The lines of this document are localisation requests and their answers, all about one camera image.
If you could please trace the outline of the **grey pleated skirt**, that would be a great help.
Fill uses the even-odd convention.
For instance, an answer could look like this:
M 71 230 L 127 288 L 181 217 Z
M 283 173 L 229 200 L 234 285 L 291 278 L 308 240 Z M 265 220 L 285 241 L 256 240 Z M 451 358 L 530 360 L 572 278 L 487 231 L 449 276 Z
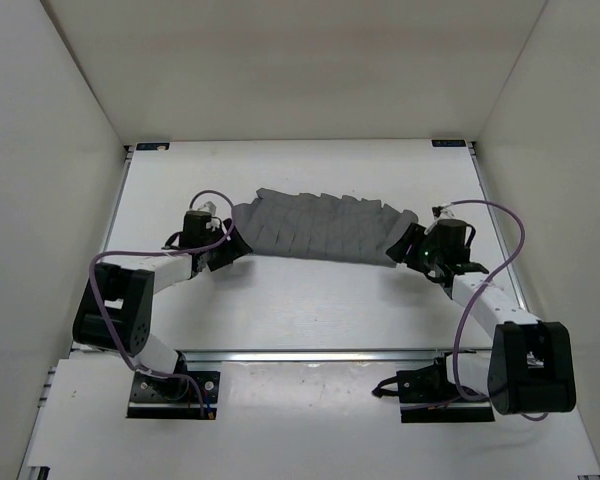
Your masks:
M 393 268 L 386 255 L 412 223 L 413 211 L 380 200 L 261 188 L 233 210 L 236 228 L 260 256 Z

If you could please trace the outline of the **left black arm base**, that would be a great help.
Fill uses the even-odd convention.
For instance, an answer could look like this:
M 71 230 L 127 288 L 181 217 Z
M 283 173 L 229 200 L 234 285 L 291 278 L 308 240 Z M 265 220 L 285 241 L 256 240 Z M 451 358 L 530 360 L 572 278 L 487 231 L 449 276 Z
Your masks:
M 213 421 L 218 416 L 221 372 L 190 367 L 183 355 L 176 373 L 185 379 L 161 379 L 136 372 L 129 393 L 126 417 L 147 420 Z

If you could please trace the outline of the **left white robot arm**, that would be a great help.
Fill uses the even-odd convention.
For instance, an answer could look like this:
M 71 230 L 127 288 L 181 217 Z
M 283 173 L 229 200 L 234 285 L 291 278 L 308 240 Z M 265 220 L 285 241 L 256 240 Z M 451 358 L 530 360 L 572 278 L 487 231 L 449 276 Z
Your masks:
M 187 211 L 182 229 L 156 254 L 111 252 L 118 263 L 98 258 L 72 327 L 75 342 L 119 354 L 131 369 L 154 377 L 168 398 L 186 392 L 189 373 L 181 353 L 151 333 L 154 296 L 252 252 L 233 219 L 214 212 L 209 203 Z

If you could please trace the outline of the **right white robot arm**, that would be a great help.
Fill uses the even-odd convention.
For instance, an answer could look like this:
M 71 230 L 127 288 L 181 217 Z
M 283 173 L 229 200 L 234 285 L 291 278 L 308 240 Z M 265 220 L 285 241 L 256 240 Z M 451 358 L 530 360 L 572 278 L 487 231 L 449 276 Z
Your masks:
M 473 225 L 439 219 L 408 226 L 387 256 L 423 274 L 474 318 L 492 341 L 489 354 L 464 350 L 454 340 L 432 365 L 399 372 L 407 402 L 425 408 L 454 400 L 488 401 L 501 415 L 566 413 L 576 406 L 570 335 L 559 322 L 545 322 L 495 287 L 487 269 L 470 259 Z

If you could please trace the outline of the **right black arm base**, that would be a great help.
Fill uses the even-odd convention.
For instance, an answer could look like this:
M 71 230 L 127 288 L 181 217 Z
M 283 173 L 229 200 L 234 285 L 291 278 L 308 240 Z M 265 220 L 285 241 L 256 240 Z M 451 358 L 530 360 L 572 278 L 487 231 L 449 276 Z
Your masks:
M 378 399 L 397 399 L 402 424 L 495 421 L 489 402 L 468 401 L 458 395 L 456 386 L 447 379 L 443 356 L 421 368 L 397 370 L 394 376 L 381 380 L 371 394 Z

